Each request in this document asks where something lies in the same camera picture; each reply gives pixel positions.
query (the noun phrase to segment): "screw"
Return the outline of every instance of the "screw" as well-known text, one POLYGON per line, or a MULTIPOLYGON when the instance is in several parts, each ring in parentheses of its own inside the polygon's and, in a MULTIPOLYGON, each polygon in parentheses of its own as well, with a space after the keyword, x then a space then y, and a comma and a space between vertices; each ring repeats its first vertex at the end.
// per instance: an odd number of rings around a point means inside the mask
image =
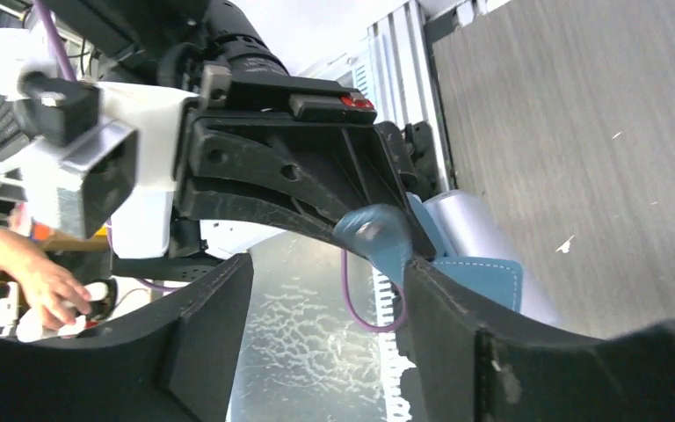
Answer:
POLYGON ((364 239, 371 241, 374 240, 376 235, 378 235, 381 232, 381 227, 377 224, 367 222, 364 225, 362 225, 358 231, 356 231, 356 235, 363 237, 364 239))
POLYGON ((66 99, 66 95, 61 94, 60 92, 49 91, 40 94, 40 102, 45 107, 57 107, 64 99, 66 99))

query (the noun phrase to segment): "wire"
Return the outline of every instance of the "wire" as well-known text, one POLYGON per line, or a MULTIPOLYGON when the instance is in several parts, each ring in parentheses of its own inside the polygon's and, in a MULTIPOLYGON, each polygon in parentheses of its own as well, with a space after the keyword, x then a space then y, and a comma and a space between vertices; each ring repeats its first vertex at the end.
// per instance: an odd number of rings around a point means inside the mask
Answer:
POLYGON ((115 303, 115 309, 117 309, 117 308, 118 308, 118 307, 119 307, 119 306, 127 299, 127 297, 130 296, 131 293, 135 293, 135 292, 147 292, 147 291, 148 291, 148 290, 146 290, 146 289, 143 288, 143 287, 136 287, 136 288, 132 288, 132 289, 128 290, 128 291, 127 291, 120 299, 118 299, 118 301, 115 303))
POLYGON ((370 332, 383 333, 391 332, 400 328, 405 320, 407 319, 407 306, 405 304, 405 295, 401 287, 392 283, 397 287, 397 292, 400 296, 400 302, 402 304, 402 309, 400 310, 400 317, 397 318, 392 324, 379 326, 372 325, 368 323, 365 319, 359 316, 359 313, 356 312, 355 307, 353 307, 353 300, 351 299, 350 284, 348 283, 348 251, 345 249, 340 251, 340 285, 343 287, 343 299, 345 300, 345 307, 348 309, 348 313, 351 314, 351 317, 360 325, 362 328, 370 332))
POLYGON ((159 286, 158 284, 152 283, 151 281, 148 281, 146 279, 135 279, 139 283, 141 283, 143 286, 150 288, 151 290, 155 290, 157 292, 162 292, 162 293, 172 293, 176 292, 179 287, 166 287, 166 286, 159 286))
POLYGON ((55 26, 55 22, 53 21, 53 17, 50 14, 50 10, 45 7, 45 5, 40 0, 33 0, 33 8, 40 17, 42 25, 45 27, 47 43, 53 50, 53 54, 58 61, 58 65, 61 67, 63 78, 68 81, 75 82, 76 73, 74 73, 74 68, 71 66, 69 55, 66 54, 66 48, 63 46, 61 35, 58 34, 58 28, 55 26))
POLYGON ((87 69, 87 73, 89 73, 89 77, 91 77, 91 61, 94 60, 94 47, 89 53, 89 69, 87 69))
POLYGON ((86 39, 84 38, 82 40, 82 50, 81 50, 81 53, 79 53, 79 68, 82 71, 82 77, 84 75, 86 75, 86 73, 84 72, 84 67, 83 67, 83 57, 85 55, 86 55, 86 39))
POLYGON ((81 54, 79 54, 79 55, 70 55, 70 56, 69 56, 69 59, 78 59, 78 58, 80 58, 80 57, 85 57, 88 53, 89 53, 89 52, 81 53, 81 54))

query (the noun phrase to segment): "reflective metal surface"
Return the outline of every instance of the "reflective metal surface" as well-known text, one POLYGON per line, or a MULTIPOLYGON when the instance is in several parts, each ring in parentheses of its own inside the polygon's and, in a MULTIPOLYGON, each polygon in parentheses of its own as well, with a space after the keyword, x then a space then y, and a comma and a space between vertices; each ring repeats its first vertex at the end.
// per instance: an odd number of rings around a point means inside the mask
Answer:
POLYGON ((94 235, 134 188, 137 139, 132 127, 103 117, 67 147, 40 138, 22 149, 14 158, 34 219, 78 238, 94 235))
POLYGON ((368 28, 375 91, 373 98, 368 97, 379 111, 377 122, 391 121, 404 127, 425 121, 431 126, 438 188, 445 192, 451 187, 446 163, 448 148, 425 49, 421 3, 410 0, 368 28))
MULTIPOLYGON (((385 420, 379 339, 345 310, 339 249, 285 233, 251 253, 255 281, 231 422, 385 420)), ((375 321, 371 266, 348 262, 356 310, 375 321)))

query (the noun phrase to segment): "purple cable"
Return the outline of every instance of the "purple cable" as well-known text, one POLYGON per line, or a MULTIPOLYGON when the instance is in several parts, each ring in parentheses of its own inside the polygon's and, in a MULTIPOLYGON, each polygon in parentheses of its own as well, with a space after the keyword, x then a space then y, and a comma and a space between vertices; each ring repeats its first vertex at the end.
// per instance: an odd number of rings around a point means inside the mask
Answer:
POLYGON ((58 28, 55 27, 55 22, 50 16, 50 10, 40 0, 33 0, 33 7, 42 21, 42 25, 45 26, 47 43, 50 45, 50 49, 53 50, 55 59, 58 61, 58 66, 61 67, 63 79, 76 82, 76 73, 74 73, 74 68, 71 66, 69 55, 66 54, 66 47, 63 46, 61 35, 58 34, 58 28))
POLYGON ((397 318, 392 324, 384 325, 380 327, 378 325, 371 325, 366 320, 359 316, 359 313, 356 312, 356 309, 353 307, 353 301, 351 300, 351 291, 348 283, 348 252, 343 249, 340 251, 340 284, 343 287, 343 298, 345 299, 345 307, 348 308, 348 313, 351 314, 353 320, 356 324, 360 325, 364 329, 370 332, 383 333, 383 332, 392 332, 400 328, 407 319, 407 306, 405 305, 405 295, 401 287, 397 287, 397 291, 400 294, 400 301, 402 302, 403 309, 400 311, 400 317, 397 318))
MULTIPOLYGON (((107 244, 110 245, 110 250, 112 250, 113 249, 113 225, 108 220, 107 224, 105 226, 107 227, 107 244)), ((179 288, 179 287, 159 286, 158 284, 154 284, 151 281, 148 281, 148 280, 145 280, 145 279, 134 278, 134 280, 138 281, 143 286, 150 288, 151 290, 155 290, 157 292, 162 292, 162 293, 171 293, 171 292, 176 291, 179 288)))

